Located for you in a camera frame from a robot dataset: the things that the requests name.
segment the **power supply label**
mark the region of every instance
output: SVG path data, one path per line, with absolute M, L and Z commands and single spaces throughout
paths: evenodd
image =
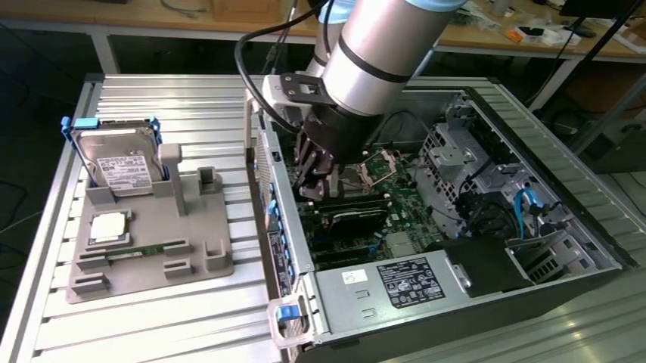
M 445 297 L 424 257 L 380 265 L 376 269 L 391 304 L 397 309 Z
M 102 176 L 113 191 L 149 188 L 152 186 L 150 174 L 145 157 L 102 157 L 97 159 Z

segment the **floor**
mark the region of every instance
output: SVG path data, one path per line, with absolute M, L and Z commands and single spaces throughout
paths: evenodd
M 236 73 L 232 42 L 124 36 L 113 36 L 110 42 L 122 73 Z M 252 73 L 261 70 L 269 46 L 254 43 L 246 49 Z M 303 70 L 311 54 L 312 46 L 289 45 L 281 70 Z M 508 57 L 437 54 L 423 75 L 495 76 L 523 100 L 540 87 L 551 66 L 552 61 L 541 59 L 520 68 Z M 73 113 L 85 74 L 96 72 L 100 66 L 86 36 L 0 29 L 1 327 L 38 224 L 34 213 L 44 208 L 64 143 L 58 121 Z

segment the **green circuit board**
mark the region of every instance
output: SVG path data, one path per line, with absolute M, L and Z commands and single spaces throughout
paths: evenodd
M 345 166 L 339 175 L 345 196 L 387 194 L 388 203 L 380 209 L 387 211 L 383 225 L 363 235 L 328 236 L 335 212 L 312 213 L 307 202 L 296 203 L 317 271 L 420 253 L 432 242 L 443 239 L 425 212 L 407 166 L 399 153 L 372 148 L 363 162 Z M 288 165 L 288 174 L 293 180 L 295 165 Z

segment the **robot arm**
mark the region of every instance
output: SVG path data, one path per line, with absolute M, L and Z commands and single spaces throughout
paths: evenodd
M 335 197 L 335 172 L 359 155 L 465 0 L 359 0 L 321 75 L 296 142 L 299 195 Z

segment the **aluminum extrusion table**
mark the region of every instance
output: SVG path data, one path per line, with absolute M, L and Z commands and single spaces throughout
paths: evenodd
M 440 82 L 455 81 L 465 83 L 457 78 Z M 468 82 L 497 109 L 508 108 L 512 118 L 517 105 L 504 88 L 485 79 Z M 182 145 L 180 171 L 190 172 L 198 166 L 218 169 L 234 273 L 66 304 L 64 286 L 86 175 L 65 146 L 0 346 L 0 361 L 279 361 L 264 315 L 266 289 L 244 172 L 241 81 L 236 76 L 106 76 L 105 81 L 86 83 L 82 88 L 74 117 L 92 115 L 110 119 L 156 115 L 164 142 Z M 634 259 L 646 265 L 643 243 L 622 239 Z M 644 271 L 626 274 L 539 318 L 388 363 L 646 361 Z

